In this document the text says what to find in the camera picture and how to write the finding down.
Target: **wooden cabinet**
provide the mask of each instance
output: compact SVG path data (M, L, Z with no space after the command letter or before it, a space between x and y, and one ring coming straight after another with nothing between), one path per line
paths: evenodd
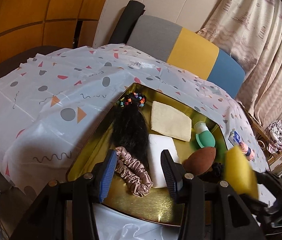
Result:
M84 19L79 45L92 46L104 3L105 0L0 0L0 62L41 45L72 48L78 18Z

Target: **pink satin scrunchie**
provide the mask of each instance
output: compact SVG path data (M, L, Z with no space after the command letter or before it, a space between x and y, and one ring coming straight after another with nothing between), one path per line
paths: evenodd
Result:
M115 171L125 180L128 189L136 197L148 195L153 183L144 165L122 146L116 147L115 151L118 158Z

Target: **brown makeup sponge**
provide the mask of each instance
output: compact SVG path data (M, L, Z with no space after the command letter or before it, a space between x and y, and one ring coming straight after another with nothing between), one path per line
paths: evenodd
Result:
M215 157L216 149L214 147L204 147L192 153L183 162L183 167L187 172L198 176L205 173L211 167Z

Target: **black device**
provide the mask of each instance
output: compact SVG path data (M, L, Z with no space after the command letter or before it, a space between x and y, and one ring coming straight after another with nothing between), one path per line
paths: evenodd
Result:
M10 240L64 240L67 200L72 200L73 240L98 240L92 204L102 203L107 196L115 165L116 153L109 150L104 162L96 164L91 173L71 182L50 181ZM174 163L168 150L161 153L161 166L170 196L176 203L185 204L178 240L203 239L205 201L211 201L212 240L282 239L282 180L278 176L256 172L258 183L277 198L268 208L247 195L239 196L225 180L209 183L186 173L181 164Z

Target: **white sponge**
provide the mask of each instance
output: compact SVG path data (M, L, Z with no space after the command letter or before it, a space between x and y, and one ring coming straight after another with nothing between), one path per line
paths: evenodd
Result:
M191 119L181 111L156 101L152 103L151 129L160 134L189 142Z
M161 152L163 150L169 150L173 161L179 163L179 157L173 139L168 136L149 134L149 142L148 162L153 187L166 187L167 184L161 168Z

